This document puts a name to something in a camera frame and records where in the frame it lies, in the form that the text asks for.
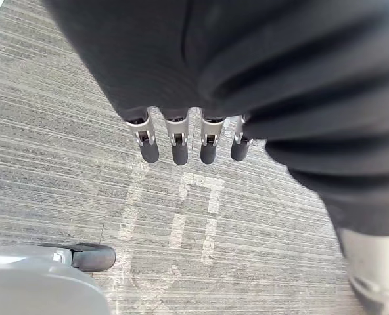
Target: gray carpet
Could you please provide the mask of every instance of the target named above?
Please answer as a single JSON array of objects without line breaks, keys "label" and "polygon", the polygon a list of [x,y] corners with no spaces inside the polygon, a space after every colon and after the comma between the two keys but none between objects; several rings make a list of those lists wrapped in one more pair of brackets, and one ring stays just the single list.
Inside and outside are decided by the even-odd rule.
[{"label": "gray carpet", "polygon": [[38,1],[0,10],[0,244],[102,242],[94,274],[113,314],[363,314],[316,195],[255,142],[231,160],[226,122],[213,165],[147,165]]}]

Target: floor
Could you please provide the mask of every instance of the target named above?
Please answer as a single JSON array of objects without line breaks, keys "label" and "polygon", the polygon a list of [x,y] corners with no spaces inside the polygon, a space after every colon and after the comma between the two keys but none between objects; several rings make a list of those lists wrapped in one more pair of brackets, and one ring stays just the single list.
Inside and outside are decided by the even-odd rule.
[{"label": "floor", "polygon": [[213,165],[148,165],[38,1],[0,10],[0,244],[101,242],[94,274],[112,314],[363,314],[322,203],[255,142],[231,160],[227,120]]}]

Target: black rubber fingertip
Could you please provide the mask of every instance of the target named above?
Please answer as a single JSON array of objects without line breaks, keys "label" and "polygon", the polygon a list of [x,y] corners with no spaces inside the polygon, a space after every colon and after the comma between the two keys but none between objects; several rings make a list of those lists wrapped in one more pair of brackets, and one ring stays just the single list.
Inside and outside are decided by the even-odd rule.
[{"label": "black rubber fingertip", "polygon": [[158,151],[158,145],[156,140],[153,144],[144,143],[143,146],[140,146],[142,158],[148,163],[155,163],[160,157],[160,152]]},{"label": "black rubber fingertip", "polygon": [[200,148],[200,159],[204,164],[212,164],[215,160],[216,155],[216,146],[212,143],[208,143],[207,145]]},{"label": "black rubber fingertip", "polygon": [[187,145],[183,146],[181,143],[177,143],[173,146],[173,160],[177,165],[184,165],[187,163],[188,153]]}]

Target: metal bracket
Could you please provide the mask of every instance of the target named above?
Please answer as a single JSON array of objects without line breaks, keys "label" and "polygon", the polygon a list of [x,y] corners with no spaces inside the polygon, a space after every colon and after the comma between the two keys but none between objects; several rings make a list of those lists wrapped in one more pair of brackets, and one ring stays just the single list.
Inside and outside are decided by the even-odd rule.
[{"label": "metal bracket", "polygon": [[200,135],[202,137],[202,145],[208,145],[210,137],[213,137],[213,146],[218,144],[219,137],[221,136],[222,126],[224,120],[212,122],[208,121],[201,115]]},{"label": "metal bracket", "polygon": [[139,146],[143,146],[144,142],[149,142],[153,145],[155,142],[155,128],[152,122],[150,111],[148,110],[148,118],[142,123],[130,123],[126,122],[129,126],[130,132],[136,138],[136,142]]},{"label": "metal bracket", "polygon": [[240,115],[237,119],[237,126],[235,127],[235,135],[234,135],[235,143],[237,144],[241,143],[242,135],[244,134],[242,131],[242,126],[245,123],[246,121],[244,120],[244,116]]},{"label": "metal bracket", "polygon": [[168,137],[173,146],[177,145],[176,135],[181,135],[181,145],[187,145],[187,135],[189,134],[189,118],[186,117],[180,121],[166,120]]}]

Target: floor marking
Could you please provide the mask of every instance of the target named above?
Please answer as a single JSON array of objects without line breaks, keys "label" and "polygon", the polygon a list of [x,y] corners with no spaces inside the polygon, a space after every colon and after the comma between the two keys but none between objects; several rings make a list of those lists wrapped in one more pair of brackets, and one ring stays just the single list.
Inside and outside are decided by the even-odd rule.
[{"label": "floor marking", "polygon": [[215,234],[216,234],[217,220],[208,218],[205,228],[205,240],[202,246],[202,254],[200,256],[200,261],[205,266],[212,265],[212,255],[214,254],[215,246]]},{"label": "floor marking", "polygon": [[161,296],[180,276],[180,270],[173,264],[154,284],[141,277],[135,277],[134,282],[141,297],[134,304],[134,307],[141,314],[172,315],[173,312],[164,304]]},{"label": "floor marking", "polygon": [[[219,196],[223,190],[225,181],[220,178],[205,177],[193,173],[184,172],[179,186],[179,197],[185,199],[191,186],[196,185],[210,189],[208,199],[208,212],[217,215],[219,212]],[[205,240],[203,242],[202,254],[200,260],[206,266],[212,265],[212,255],[214,254],[215,234],[216,234],[217,220],[207,218],[205,228]]]},{"label": "floor marking", "polygon": [[173,226],[171,229],[170,240],[168,247],[180,248],[183,241],[184,224],[186,222],[186,216],[176,213],[173,219]]}]

